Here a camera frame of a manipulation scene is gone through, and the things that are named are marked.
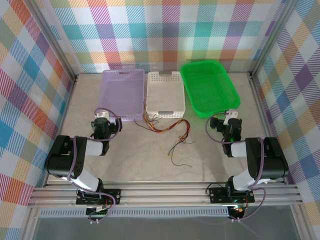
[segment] beige tabletop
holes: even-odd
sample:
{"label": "beige tabletop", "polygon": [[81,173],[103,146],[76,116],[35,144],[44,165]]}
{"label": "beige tabletop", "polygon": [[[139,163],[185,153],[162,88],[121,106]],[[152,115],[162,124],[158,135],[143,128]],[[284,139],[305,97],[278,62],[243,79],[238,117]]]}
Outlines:
{"label": "beige tabletop", "polygon": [[[230,73],[240,98],[238,108],[242,119],[242,138],[264,137],[258,111],[249,86],[246,73]],[[91,121],[97,108],[102,74],[81,74],[76,83],[72,99],[62,129],[63,135],[89,137],[93,132]],[[190,122],[187,142],[179,144],[173,154],[175,166],[168,151],[186,131],[185,123],[180,123],[165,133],[155,133],[137,126],[132,121],[123,122],[122,131],[110,141],[110,149],[105,156],[86,156],[84,166],[94,176],[103,181],[185,181],[214,182],[226,181],[247,168],[246,158],[229,158],[221,144],[213,142],[205,132],[206,118],[199,118],[192,109],[188,94],[185,93],[184,119]],[[177,119],[160,119],[159,129],[164,129]],[[210,133],[216,139],[222,134],[215,129]],[[53,176],[50,181],[60,180]]]}

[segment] green plastic tray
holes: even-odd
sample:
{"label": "green plastic tray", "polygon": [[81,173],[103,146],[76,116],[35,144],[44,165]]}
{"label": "green plastic tray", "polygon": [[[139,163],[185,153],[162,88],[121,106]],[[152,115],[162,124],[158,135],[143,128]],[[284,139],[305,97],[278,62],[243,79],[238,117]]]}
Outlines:
{"label": "green plastic tray", "polygon": [[240,97],[221,63],[213,60],[187,63],[180,72],[198,117],[207,118],[239,107]]}

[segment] purple plastic basket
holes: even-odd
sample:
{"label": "purple plastic basket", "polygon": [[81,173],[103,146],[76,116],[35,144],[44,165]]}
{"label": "purple plastic basket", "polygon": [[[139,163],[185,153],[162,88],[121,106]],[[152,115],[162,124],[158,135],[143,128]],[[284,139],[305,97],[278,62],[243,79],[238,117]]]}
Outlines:
{"label": "purple plastic basket", "polygon": [[122,121],[142,121],[145,94],[144,69],[105,70],[98,108],[113,111]]}

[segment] multicolored plaid pattern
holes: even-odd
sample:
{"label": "multicolored plaid pattern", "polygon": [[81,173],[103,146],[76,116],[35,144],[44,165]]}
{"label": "multicolored plaid pattern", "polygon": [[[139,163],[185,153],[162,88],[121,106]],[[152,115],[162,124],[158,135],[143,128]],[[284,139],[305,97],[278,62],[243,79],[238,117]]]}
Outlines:
{"label": "multicolored plaid pattern", "polygon": [[0,239],[18,238],[72,81],[23,0],[0,0]]}
{"label": "multicolored plaid pattern", "polygon": [[247,72],[285,1],[37,2],[73,64],[81,72],[100,73],[121,68],[176,71],[205,59],[220,61],[229,72]]}
{"label": "multicolored plaid pattern", "polygon": [[258,74],[272,133],[320,238],[320,1],[300,0]]}

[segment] plaid wallpaper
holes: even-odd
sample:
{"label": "plaid wallpaper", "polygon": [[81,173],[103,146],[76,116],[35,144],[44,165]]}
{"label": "plaid wallpaper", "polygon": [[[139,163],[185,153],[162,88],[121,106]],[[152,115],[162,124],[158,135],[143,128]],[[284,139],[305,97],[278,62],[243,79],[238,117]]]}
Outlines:
{"label": "plaid wallpaper", "polygon": [[72,82],[23,1],[0,6],[0,240],[14,240]]}
{"label": "plaid wallpaper", "polygon": [[258,74],[259,93],[320,239],[320,1],[300,0]]}
{"label": "plaid wallpaper", "polygon": [[79,73],[176,71],[215,59],[247,72],[285,0],[36,0]]}

